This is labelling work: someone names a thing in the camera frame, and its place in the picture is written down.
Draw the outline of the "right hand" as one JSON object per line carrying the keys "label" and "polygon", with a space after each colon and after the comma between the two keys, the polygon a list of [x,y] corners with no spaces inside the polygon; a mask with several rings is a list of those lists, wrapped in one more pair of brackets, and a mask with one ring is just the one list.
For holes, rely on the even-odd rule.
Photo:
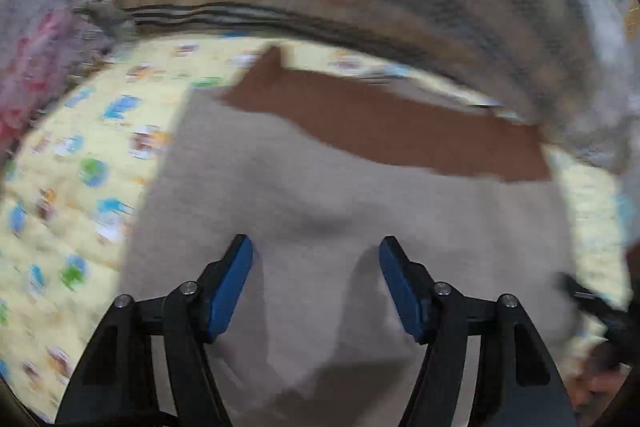
{"label": "right hand", "polygon": [[612,343],[594,346],[577,375],[567,384],[574,411],[582,416],[598,417],[611,403],[626,381],[622,363]]}

